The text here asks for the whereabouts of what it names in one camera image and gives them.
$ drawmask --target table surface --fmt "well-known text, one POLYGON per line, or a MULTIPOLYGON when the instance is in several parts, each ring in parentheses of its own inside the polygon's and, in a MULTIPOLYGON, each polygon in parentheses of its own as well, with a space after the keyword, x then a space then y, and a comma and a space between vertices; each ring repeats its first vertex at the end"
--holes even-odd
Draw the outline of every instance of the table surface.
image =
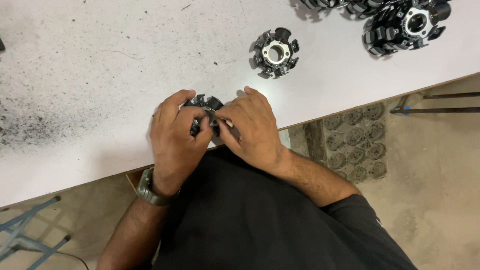
POLYGON ((4 0, 0 207, 153 163, 150 119, 182 88, 225 103, 249 85, 282 128, 476 73, 480 2, 450 3, 442 37, 378 59, 365 21, 297 0, 4 0), (300 61, 265 79, 252 45, 277 27, 300 61))

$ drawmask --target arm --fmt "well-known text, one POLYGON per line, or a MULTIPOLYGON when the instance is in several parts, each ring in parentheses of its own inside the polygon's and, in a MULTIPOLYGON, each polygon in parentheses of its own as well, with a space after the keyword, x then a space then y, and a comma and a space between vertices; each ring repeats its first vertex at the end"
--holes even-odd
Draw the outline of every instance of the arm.
POLYGON ((240 137, 236 137, 224 121, 219 123, 220 138, 233 153, 295 186, 319 207, 352 194, 361 195, 354 185, 331 170, 284 147, 266 97, 248 86, 244 90, 246 96, 216 112, 217 117, 230 119, 240 132, 240 137))
POLYGON ((160 242, 166 213, 167 207, 135 199, 98 260, 97 269, 135 269, 147 265, 160 242))
MULTIPOLYGON (((212 129, 206 113, 199 107, 179 110, 180 104, 194 96, 193 90, 181 90, 162 102, 153 116, 150 139, 155 157, 152 191, 156 194, 176 194, 210 143, 212 129), (194 118, 202 119, 196 137, 190 135, 194 118)), ((97 269, 127 270, 149 265, 160 242, 167 209, 134 200, 98 260, 97 269)))

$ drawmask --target black shirt sleeve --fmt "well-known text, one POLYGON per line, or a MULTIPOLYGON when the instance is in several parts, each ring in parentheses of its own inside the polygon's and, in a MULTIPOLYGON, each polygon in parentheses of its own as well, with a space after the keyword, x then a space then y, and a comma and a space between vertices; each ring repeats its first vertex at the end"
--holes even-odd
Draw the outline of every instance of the black shirt sleeve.
POLYGON ((383 228, 375 210, 365 197, 353 194, 340 201, 320 207, 320 210, 352 232, 372 252, 380 250, 385 259, 391 259, 392 261, 398 261, 397 258, 400 256, 404 261, 404 269, 417 269, 383 228))

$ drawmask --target metal rod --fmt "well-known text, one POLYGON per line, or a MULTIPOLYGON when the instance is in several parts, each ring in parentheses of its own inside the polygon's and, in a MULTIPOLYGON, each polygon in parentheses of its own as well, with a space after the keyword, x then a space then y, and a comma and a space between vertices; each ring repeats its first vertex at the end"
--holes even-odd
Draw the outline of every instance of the metal rod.
MULTIPOLYGON (((10 228, 6 229, 5 231, 6 231, 7 233, 12 233, 12 232, 13 232, 13 230, 10 229, 10 228)), ((46 245, 44 245, 44 244, 42 244, 42 243, 40 243, 40 242, 38 242, 38 241, 35 241, 35 240, 33 240, 32 238, 30 238, 30 237, 28 237, 28 236, 25 236, 25 235, 23 235, 23 234, 21 234, 21 233, 18 234, 17 240, 18 240, 20 243, 24 244, 24 245, 25 245, 26 247, 28 247, 28 248, 38 249, 38 250, 43 251, 43 252, 47 252, 47 251, 50 249, 49 246, 46 246, 46 245)))
POLYGON ((425 95, 423 99, 437 99, 437 98, 469 98, 469 97, 480 97, 480 92, 471 92, 471 93, 458 93, 458 94, 445 94, 445 95, 425 95))
POLYGON ((466 107, 466 108, 443 108, 443 109, 398 109, 391 110, 390 113, 467 113, 480 112, 480 107, 466 107))
POLYGON ((0 232, 4 231, 6 228, 10 228, 11 226, 19 223, 20 221, 24 220, 26 217, 30 216, 30 215, 35 215, 38 211, 42 210, 43 208, 53 204, 53 203, 56 203, 60 201, 60 196, 55 196, 53 197, 52 199, 42 203, 42 204, 39 204, 37 206, 34 206, 32 209, 28 210, 27 212, 21 214, 20 216, 10 220, 10 221, 7 221, 5 222, 4 224, 0 224, 0 232))
POLYGON ((0 255, 5 251, 7 250, 7 248, 13 243, 13 241, 17 238, 18 234, 21 233, 24 228, 25 228, 25 225, 27 225, 30 220, 32 219, 33 215, 31 216, 28 216, 26 217, 22 223, 20 223, 20 225, 18 225, 18 227, 9 235, 8 239, 7 239, 7 242, 5 244, 3 244, 2 246, 0 246, 0 255))
POLYGON ((66 236, 63 238, 56 246, 52 247, 48 252, 46 252, 40 259, 38 259, 36 262, 34 262, 27 270, 34 270, 36 269, 40 264, 42 264, 48 257, 50 257, 52 254, 57 252, 57 250, 63 246, 66 242, 70 240, 70 236, 66 236))

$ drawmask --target wristwatch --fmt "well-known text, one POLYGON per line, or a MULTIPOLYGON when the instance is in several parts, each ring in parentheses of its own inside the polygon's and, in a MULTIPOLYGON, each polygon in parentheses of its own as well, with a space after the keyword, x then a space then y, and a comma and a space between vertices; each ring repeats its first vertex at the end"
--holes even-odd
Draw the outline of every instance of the wristwatch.
POLYGON ((140 183, 138 183, 137 196, 153 205, 168 205, 180 193, 180 190, 173 196, 164 196, 153 193, 153 170, 154 168, 150 168, 143 172, 142 177, 140 178, 140 183))

